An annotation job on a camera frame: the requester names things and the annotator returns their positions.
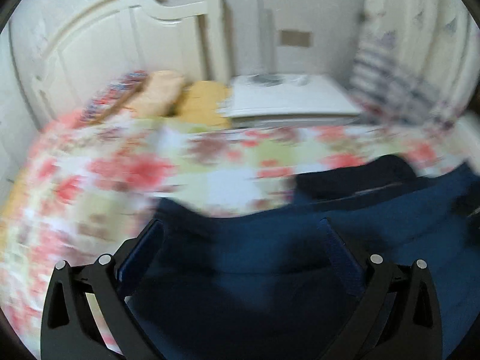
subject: white door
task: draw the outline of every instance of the white door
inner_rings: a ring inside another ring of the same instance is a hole
[[[0,33],[0,206],[37,133],[15,76],[7,24]]]

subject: white headboard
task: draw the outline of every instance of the white headboard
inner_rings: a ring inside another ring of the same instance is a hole
[[[206,25],[206,55],[199,16]],[[69,20],[41,55],[32,86],[48,119],[83,107],[124,73],[175,70],[187,81],[230,83],[223,0],[167,7],[157,0],[100,0]]]

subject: curtain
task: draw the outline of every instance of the curtain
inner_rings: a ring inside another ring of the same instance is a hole
[[[479,72],[480,31],[461,0],[365,0],[351,78],[364,121],[447,131]]]

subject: peach pillow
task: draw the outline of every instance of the peach pillow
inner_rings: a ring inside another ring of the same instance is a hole
[[[151,73],[143,88],[125,105],[138,118],[166,116],[185,86],[185,78],[170,70]]]

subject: silver screw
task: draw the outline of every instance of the silver screw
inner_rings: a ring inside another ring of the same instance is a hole
[[[65,268],[65,265],[66,265],[66,264],[67,264],[67,263],[65,262],[65,260],[64,260],[64,259],[61,259],[59,262],[57,262],[57,263],[55,264],[55,268],[58,269],[58,270],[63,269],[63,268]]]
[[[420,269],[425,269],[427,267],[427,263],[423,259],[417,259],[417,267]]]
[[[381,264],[383,263],[383,257],[380,254],[372,254],[370,256],[370,261],[374,264]]]
[[[98,259],[98,262],[102,266],[106,266],[110,261],[112,261],[112,256],[110,256],[109,254],[104,254]]]

